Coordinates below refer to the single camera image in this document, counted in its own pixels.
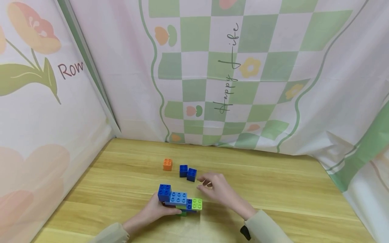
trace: fabric backdrop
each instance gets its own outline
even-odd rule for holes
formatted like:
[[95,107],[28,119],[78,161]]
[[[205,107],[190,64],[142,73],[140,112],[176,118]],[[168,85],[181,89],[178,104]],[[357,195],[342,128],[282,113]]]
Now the fabric backdrop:
[[55,1],[0,1],[1,243],[30,242],[114,136],[73,43]]
[[387,1],[70,3],[123,137],[314,156],[389,238]]

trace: sleeve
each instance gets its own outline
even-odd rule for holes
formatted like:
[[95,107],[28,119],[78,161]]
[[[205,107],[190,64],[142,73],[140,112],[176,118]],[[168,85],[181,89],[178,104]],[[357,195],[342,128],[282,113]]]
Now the sleeve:
[[293,243],[283,230],[264,211],[245,221],[252,238],[260,243]]
[[130,236],[119,223],[114,223],[100,232],[90,243],[126,243]]

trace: green lego brick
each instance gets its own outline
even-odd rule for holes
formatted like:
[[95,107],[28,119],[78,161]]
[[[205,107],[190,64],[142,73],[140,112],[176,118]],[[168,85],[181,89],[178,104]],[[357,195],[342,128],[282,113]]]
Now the green lego brick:
[[200,211],[203,209],[203,200],[201,198],[192,199],[192,210]]
[[186,217],[186,212],[182,212],[182,213],[180,213],[180,214],[177,214],[177,216]]

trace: orange lego brick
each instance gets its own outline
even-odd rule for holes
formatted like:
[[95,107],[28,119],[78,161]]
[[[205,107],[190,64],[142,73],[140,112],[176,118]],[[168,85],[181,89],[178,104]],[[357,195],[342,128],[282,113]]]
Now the orange lego brick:
[[173,168],[173,160],[172,159],[165,159],[163,161],[163,170],[172,171],[172,168]]

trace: checkered pattern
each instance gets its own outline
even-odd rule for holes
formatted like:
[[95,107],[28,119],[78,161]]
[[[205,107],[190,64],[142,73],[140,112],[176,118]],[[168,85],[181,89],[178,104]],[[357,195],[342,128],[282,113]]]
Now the checkered pattern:
[[[359,0],[229,3],[144,0],[170,142],[278,143],[293,128],[294,101],[316,77],[329,42],[360,7]],[[165,35],[154,33],[158,26]]]

